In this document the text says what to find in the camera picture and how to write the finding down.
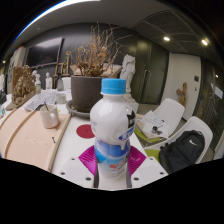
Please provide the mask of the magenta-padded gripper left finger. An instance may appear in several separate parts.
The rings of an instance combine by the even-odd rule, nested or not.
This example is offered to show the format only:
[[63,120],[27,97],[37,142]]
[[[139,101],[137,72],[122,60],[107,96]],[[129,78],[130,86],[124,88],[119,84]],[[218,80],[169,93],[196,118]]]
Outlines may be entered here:
[[81,187],[97,188],[99,174],[94,147],[89,147],[78,157],[71,157],[58,175]]

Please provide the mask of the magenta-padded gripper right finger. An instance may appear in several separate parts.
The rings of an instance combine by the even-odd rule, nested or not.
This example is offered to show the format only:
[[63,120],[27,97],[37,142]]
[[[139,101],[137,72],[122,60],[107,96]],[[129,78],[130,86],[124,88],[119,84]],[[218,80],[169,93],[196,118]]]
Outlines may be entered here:
[[131,147],[126,171],[128,188],[140,188],[167,175],[155,157],[147,157],[134,146]]

